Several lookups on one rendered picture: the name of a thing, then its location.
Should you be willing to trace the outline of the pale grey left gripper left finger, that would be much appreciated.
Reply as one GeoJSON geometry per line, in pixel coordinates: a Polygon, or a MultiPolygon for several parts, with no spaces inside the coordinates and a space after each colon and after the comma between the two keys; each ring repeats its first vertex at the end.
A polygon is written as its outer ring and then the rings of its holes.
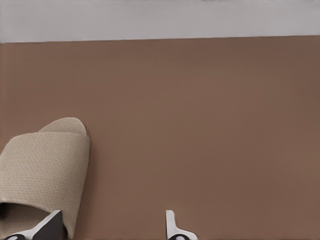
{"type": "Polygon", "coordinates": [[[13,233],[3,240],[62,240],[63,212],[54,210],[35,227],[13,233]]]}

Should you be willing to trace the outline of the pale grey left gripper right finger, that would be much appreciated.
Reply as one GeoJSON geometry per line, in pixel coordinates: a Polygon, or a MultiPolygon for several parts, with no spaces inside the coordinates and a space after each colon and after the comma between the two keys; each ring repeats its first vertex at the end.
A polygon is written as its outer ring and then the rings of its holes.
{"type": "Polygon", "coordinates": [[[177,227],[175,213],[173,210],[166,210],[165,217],[167,240],[197,240],[197,236],[193,232],[177,227]]]}

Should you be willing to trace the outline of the beige woven slipper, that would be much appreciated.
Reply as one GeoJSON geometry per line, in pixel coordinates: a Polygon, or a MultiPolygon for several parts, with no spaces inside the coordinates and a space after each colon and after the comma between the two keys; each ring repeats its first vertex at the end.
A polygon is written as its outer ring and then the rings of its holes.
{"type": "Polygon", "coordinates": [[[75,117],[13,137],[0,154],[0,239],[34,228],[53,211],[75,235],[91,140],[75,117]]]}

